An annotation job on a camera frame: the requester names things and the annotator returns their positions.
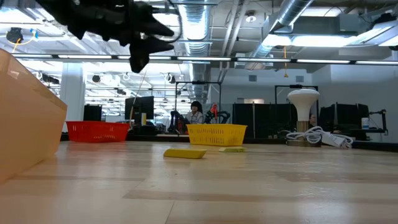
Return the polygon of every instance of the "red basket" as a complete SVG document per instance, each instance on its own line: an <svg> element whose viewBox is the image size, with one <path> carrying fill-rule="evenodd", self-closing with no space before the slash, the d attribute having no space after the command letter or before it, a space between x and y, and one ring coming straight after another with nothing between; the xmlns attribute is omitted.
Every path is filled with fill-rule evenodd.
<svg viewBox="0 0 398 224"><path fill-rule="evenodd" d="M129 124L101 121L67 121L69 140L76 142L125 141Z"/></svg>

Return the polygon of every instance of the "computer monitor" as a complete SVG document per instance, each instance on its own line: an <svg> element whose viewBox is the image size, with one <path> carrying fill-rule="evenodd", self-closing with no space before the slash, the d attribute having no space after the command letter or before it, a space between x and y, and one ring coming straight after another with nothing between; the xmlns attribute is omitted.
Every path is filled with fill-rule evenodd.
<svg viewBox="0 0 398 224"><path fill-rule="evenodd" d="M319 113L318 126L324 131L332 131L335 124L335 105L322 107Z"/></svg>
<svg viewBox="0 0 398 224"><path fill-rule="evenodd" d="M133 107L134 97L127 98L124 105L124 119L130 119L131 108ZM134 103L133 119L141 119L140 113L146 113L147 119L154 119L154 97L137 97Z"/></svg>
<svg viewBox="0 0 398 224"><path fill-rule="evenodd" d="M358 103L358 111L359 111L359 116L361 118L369 117L369 107L367 105L362 105L362 104Z"/></svg>
<svg viewBox="0 0 398 224"><path fill-rule="evenodd" d="M336 103L338 124L361 124L361 117L357 105L346 105Z"/></svg>

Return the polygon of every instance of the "wall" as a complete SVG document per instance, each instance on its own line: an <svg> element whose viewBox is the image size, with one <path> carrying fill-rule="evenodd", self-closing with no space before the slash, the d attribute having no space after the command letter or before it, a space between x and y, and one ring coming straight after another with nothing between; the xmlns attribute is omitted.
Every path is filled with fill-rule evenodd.
<svg viewBox="0 0 398 224"><path fill-rule="evenodd" d="M106 122L116 123L118 121L124 121L124 116L105 116Z"/></svg>
<svg viewBox="0 0 398 224"><path fill-rule="evenodd" d="M327 65L313 74L313 84L320 87L320 106L361 103L370 111L386 109L389 135L370 134L373 141L398 141L398 73L394 66ZM382 127L381 116L372 115L374 123Z"/></svg>
<svg viewBox="0 0 398 224"><path fill-rule="evenodd" d="M212 68L212 81L218 77L218 69ZM238 102L238 98L264 99L265 103L275 102L275 85L312 85L312 75L304 69L287 70L289 77L284 77L285 70L255 70L247 71L245 69L228 70L222 84L221 100L223 103ZM256 82L249 82L249 75L256 75ZM296 76L304 76L303 83L296 82ZM290 88L278 88L278 103L286 103L287 95L291 92ZM212 101L218 101L218 93L210 90Z"/></svg>

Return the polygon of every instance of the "wooden table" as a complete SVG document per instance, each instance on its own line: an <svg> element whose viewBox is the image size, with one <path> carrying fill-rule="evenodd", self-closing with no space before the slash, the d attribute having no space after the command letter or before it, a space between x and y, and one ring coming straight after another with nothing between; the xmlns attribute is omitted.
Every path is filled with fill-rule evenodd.
<svg viewBox="0 0 398 224"><path fill-rule="evenodd" d="M169 147L208 152L163 158ZM245 147L62 142L0 185L0 223L398 223L398 154Z"/></svg>

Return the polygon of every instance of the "ceiling light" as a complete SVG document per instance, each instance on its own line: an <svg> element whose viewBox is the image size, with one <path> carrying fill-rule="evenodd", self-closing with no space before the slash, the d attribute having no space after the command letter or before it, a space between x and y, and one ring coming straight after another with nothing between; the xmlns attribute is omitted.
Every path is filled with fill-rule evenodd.
<svg viewBox="0 0 398 224"><path fill-rule="evenodd" d="M398 45L398 35L381 43L379 46L396 46Z"/></svg>
<svg viewBox="0 0 398 224"><path fill-rule="evenodd" d="M224 61L228 62L231 58L227 57L177 57L178 60L192 60L192 61Z"/></svg>
<svg viewBox="0 0 398 224"><path fill-rule="evenodd" d="M43 78L43 74L42 74L41 72L38 72L38 73L36 74L36 78L37 78L37 79L42 79L42 78Z"/></svg>
<svg viewBox="0 0 398 224"><path fill-rule="evenodd" d="M264 46L289 46L292 45L290 37L283 35L269 34L263 41Z"/></svg>
<svg viewBox="0 0 398 224"><path fill-rule="evenodd" d="M291 59L282 58L238 58L239 62L290 62Z"/></svg>
<svg viewBox="0 0 398 224"><path fill-rule="evenodd" d="M128 72L126 72L126 74L123 75L123 80L128 81L129 79L130 79L130 75L128 74Z"/></svg>
<svg viewBox="0 0 398 224"><path fill-rule="evenodd" d="M398 61L357 61L357 65L398 65Z"/></svg>
<svg viewBox="0 0 398 224"><path fill-rule="evenodd" d="M245 16L247 16L246 18L246 22L254 22L256 21L256 17L255 17L256 12L254 10L247 10L246 13L244 14Z"/></svg>
<svg viewBox="0 0 398 224"><path fill-rule="evenodd" d="M292 40L293 46L300 47L343 47L349 37L338 35L298 35Z"/></svg>
<svg viewBox="0 0 398 224"><path fill-rule="evenodd" d="M349 60L310 60L298 59L298 63L349 63Z"/></svg>
<svg viewBox="0 0 398 224"><path fill-rule="evenodd" d="M39 23L19 23L19 22L2 22L0 23L0 28L10 28L10 27L15 27L18 26L19 28L23 29L37 29L37 28L43 28L45 27L45 24L39 24Z"/></svg>
<svg viewBox="0 0 398 224"><path fill-rule="evenodd" d="M58 57L70 59L112 59L110 55L58 55Z"/></svg>
<svg viewBox="0 0 398 224"><path fill-rule="evenodd" d="M169 56L149 56L149 60L171 60Z"/></svg>
<svg viewBox="0 0 398 224"><path fill-rule="evenodd" d="M254 21L256 21L256 17L255 16L248 16L247 18L246 18L246 22L254 22Z"/></svg>
<svg viewBox="0 0 398 224"><path fill-rule="evenodd" d="M13 54L15 58L52 58L51 55L41 55L41 54Z"/></svg>
<svg viewBox="0 0 398 224"><path fill-rule="evenodd" d="M92 80L95 83L99 83L101 81L101 77L99 75L93 75Z"/></svg>

